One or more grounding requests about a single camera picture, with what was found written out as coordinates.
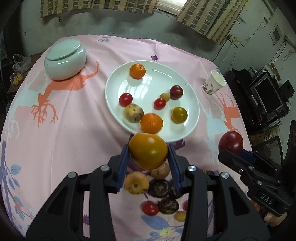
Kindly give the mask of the person's right hand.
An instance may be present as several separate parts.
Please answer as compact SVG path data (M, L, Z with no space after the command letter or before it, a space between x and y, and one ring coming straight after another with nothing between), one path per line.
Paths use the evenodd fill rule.
M253 200L250 200L250 202L252 203L256 211L260 212L260 209L261 209L260 205ZM270 226L278 226L285 220L286 217L287 217L286 212L281 216L276 216L268 212L264 214L264 221L267 222Z

